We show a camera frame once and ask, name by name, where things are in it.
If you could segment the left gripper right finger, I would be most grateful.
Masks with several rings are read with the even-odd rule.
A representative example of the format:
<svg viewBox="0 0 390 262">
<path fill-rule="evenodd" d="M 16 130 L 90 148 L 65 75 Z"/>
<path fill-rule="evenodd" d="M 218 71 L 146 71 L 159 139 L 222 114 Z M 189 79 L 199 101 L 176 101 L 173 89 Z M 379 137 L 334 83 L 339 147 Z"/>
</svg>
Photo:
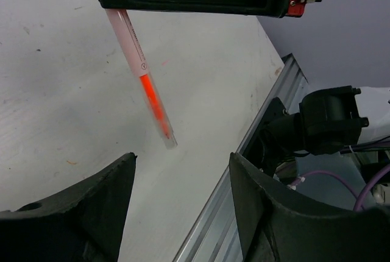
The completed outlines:
<svg viewBox="0 0 390 262">
<path fill-rule="evenodd" d="M 244 261 L 389 261 L 389 209 L 350 211 L 315 201 L 256 169 L 239 190 Z"/>
</svg>

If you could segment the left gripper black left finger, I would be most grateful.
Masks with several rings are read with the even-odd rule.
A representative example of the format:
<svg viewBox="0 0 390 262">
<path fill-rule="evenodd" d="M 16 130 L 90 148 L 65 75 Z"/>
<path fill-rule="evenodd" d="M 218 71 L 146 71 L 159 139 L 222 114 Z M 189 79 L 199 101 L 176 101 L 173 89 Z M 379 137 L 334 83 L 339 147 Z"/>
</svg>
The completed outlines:
<svg viewBox="0 0 390 262">
<path fill-rule="evenodd" d="M 117 261 L 136 155 L 44 199 L 1 212 L 1 261 Z"/>
</svg>

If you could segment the orange clear highlighter pen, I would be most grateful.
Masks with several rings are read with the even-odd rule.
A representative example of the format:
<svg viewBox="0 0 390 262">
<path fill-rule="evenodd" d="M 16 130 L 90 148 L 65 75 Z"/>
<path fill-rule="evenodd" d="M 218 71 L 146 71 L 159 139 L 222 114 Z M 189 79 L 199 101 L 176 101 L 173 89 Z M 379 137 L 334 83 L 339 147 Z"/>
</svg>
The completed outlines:
<svg viewBox="0 0 390 262">
<path fill-rule="evenodd" d="M 127 11 L 124 9 L 107 9 L 105 12 L 133 75 L 140 81 L 145 103 L 165 146 L 168 149 L 175 148 L 177 141 L 171 123 Z"/>
</svg>

